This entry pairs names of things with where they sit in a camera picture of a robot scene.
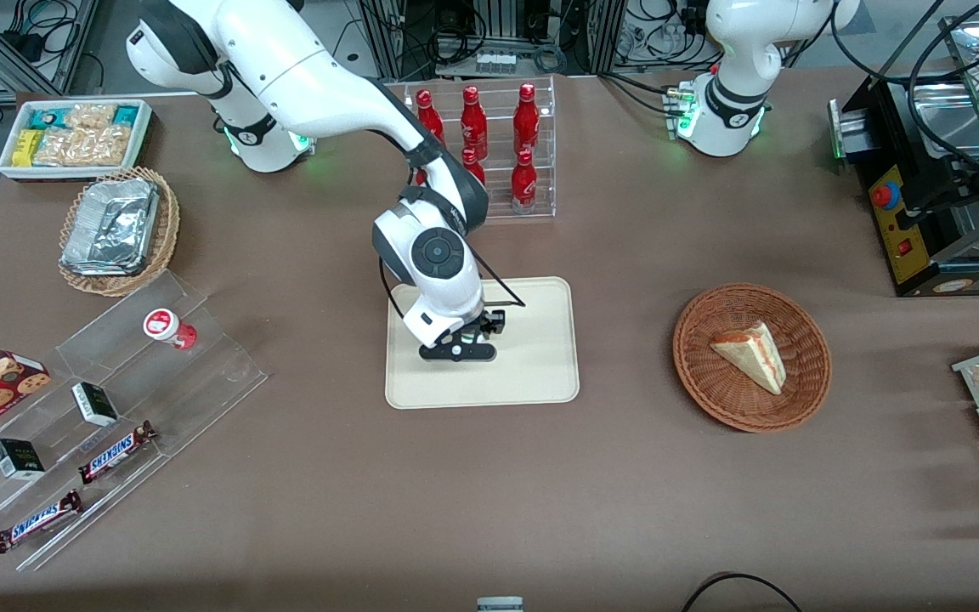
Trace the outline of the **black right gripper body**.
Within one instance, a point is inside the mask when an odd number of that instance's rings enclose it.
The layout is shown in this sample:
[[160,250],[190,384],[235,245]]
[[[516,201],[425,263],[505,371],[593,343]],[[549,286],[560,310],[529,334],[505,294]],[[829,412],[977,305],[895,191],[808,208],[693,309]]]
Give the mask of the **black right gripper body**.
[[485,310],[473,322],[464,325],[454,333],[454,339],[461,343],[487,343],[490,337],[504,332],[506,311],[504,309]]

